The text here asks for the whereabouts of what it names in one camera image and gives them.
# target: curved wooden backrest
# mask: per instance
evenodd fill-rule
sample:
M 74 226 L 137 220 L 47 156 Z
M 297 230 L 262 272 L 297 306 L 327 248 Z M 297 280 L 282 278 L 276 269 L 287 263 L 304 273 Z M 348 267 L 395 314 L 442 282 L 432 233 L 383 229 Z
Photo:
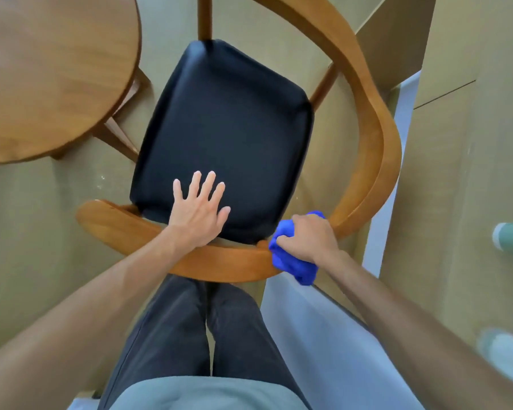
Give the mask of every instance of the curved wooden backrest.
M 328 0 L 254 0 L 277 13 L 319 46 L 350 84 L 359 118 L 359 149 L 348 189 L 329 221 L 338 239 L 368 222 L 391 194 L 401 166 L 397 127 L 380 97 L 348 22 Z M 198 0 L 198 36 L 211 38 L 211 0 Z M 160 228 L 105 201 L 84 204 L 77 214 L 97 238 L 129 255 Z M 249 282 L 279 273 L 266 245 L 254 249 L 208 245 L 194 250 L 171 273 L 215 282 Z

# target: right hand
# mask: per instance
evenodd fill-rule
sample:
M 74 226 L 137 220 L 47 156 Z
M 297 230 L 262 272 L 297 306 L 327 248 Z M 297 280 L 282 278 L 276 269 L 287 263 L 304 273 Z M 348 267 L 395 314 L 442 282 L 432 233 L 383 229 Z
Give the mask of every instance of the right hand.
M 322 262 L 339 252 L 338 242 L 329 222 L 315 214 L 294 215 L 294 236 L 277 238 L 277 244 L 287 253 L 322 267 Z

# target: left hand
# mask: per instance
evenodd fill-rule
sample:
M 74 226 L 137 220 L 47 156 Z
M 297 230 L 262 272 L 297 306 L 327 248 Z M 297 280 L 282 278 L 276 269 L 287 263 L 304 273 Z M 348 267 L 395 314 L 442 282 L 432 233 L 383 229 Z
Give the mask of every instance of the left hand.
M 223 207 L 217 213 L 225 189 L 224 183 L 217 185 L 211 199 L 209 199 L 215 178 L 216 174 L 213 171 L 207 174 L 198 196 L 201 173 L 196 171 L 192 177 L 186 199 L 183 198 L 180 181 L 173 181 L 175 203 L 165 231 L 173 232 L 176 235 L 175 239 L 179 244 L 178 249 L 183 254 L 187 254 L 197 247 L 205 246 L 212 241 L 221 232 L 228 219 L 230 207 Z

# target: blue microfiber towel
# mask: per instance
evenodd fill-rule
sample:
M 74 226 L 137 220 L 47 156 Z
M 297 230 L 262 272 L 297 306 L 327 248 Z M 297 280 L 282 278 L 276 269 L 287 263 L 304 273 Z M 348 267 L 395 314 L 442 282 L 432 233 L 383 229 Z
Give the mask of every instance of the blue microfiber towel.
M 317 214 L 322 219 L 325 218 L 323 213 L 318 211 L 309 212 L 308 214 Z M 282 235 L 287 237 L 294 236 L 293 220 L 281 220 L 277 225 L 276 232 L 268 246 L 272 252 L 272 264 L 279 270 L 289 272 L 301 285 L 311 285 L 314 283 L 317 274 L 317 266 L 313 263 L 297 259 L 280 248 L 277 244 L 277 238 Z

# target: hand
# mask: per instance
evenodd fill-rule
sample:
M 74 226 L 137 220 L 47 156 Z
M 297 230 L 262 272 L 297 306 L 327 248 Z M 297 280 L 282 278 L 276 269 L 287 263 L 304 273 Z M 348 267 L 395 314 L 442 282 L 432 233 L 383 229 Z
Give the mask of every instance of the hand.
M 287 253 L 323 267 L 327 257 L 339 252 L 329 222 L 315 214 L 294 215 L 294 237 L 279 236 L 277 244 Z
M 225 185 L 219 183 L 211 199 L 209 193 L 213 188 L 215 173 L 209 172 L 207 178 L 201 187 L 201 173 L 196 171 L 192 177 L 192 183 L 188 189 L 188 196 L 183 198 L 183 192 L 180 188 L 180 181 L 173 181 L 173 196 L 175 203 L 169 217 L 169 224 L 165 230 L 175 234 L 175 239 L 179 244 L 179 250 L 183 254 L 191 252 L 193 249 L 205 246 L 218 236 L 222 227 L 226 223 L 230 207 L 223 207 L 217 214 L 220 199 L 223 196 Z

